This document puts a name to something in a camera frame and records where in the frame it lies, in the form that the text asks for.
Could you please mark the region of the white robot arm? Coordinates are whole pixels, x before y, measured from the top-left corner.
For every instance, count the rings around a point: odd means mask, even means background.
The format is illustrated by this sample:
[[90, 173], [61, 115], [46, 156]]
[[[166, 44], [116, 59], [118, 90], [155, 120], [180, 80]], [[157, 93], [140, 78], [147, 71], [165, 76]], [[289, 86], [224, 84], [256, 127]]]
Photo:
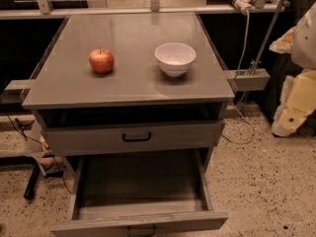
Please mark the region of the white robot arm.
[[270, 50], [289, 54], [302, 71], [295, 77], [286, 76], [276, 109], [272, 133], [289, 136], [295, 133], [316, 111], [316, 2]]

